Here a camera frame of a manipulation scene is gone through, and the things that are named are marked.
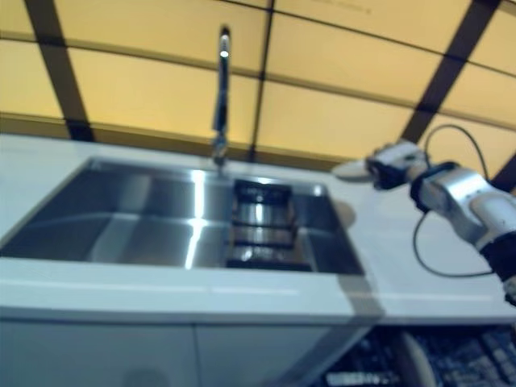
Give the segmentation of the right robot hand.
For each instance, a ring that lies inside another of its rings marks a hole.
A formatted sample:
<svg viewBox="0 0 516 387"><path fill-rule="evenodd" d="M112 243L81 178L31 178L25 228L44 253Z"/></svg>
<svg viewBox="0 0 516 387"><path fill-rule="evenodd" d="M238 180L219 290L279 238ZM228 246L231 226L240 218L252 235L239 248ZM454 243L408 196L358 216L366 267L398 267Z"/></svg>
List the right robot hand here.
<svg viewBox="0 0 516 387"><path fill-rule="evenodd" d="M401 139L367 156L365 168L375 189L394 189L411 182L427 169L427 154L417 144Z"/></svg>

